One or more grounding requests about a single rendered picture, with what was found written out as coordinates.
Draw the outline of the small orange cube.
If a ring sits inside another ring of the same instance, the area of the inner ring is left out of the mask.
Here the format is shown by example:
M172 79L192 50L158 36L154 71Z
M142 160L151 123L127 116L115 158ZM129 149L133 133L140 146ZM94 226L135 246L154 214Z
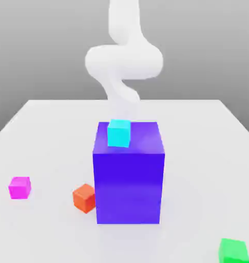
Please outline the small orange cube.
M95 208L95 191L94 188L88 184L83 184L73 193L73 204L85 214L89 213Z

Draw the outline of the large purple box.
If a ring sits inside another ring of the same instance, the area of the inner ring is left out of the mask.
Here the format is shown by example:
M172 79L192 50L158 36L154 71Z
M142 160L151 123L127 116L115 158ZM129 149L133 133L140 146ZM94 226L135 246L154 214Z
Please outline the large purple box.
M98 224L160 222L165 151L156 122L133 122L128 148L107 145L99 122L93 148Z

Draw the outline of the small cyan cube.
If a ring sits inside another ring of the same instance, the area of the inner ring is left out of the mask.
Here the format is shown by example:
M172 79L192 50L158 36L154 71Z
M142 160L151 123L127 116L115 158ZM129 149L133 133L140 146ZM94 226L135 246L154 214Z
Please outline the small cyan cube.
M131 122L129 120L111 119L107 127L107 144L110 147L129 147Z

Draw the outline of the small green cube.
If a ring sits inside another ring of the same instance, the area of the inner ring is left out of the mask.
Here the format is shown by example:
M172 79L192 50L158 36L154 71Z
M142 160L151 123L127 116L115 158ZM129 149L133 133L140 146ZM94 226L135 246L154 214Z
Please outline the small green cube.
M222 238L218 255L219 263L249 263L249 255L244 241Z

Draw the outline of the small magenta cube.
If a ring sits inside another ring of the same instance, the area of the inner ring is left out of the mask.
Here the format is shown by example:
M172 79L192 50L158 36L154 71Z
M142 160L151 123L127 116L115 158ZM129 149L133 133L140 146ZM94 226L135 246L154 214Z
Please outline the small magenta cube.
M13 177L8 189L11 199L27 199L31 191L30 177Z

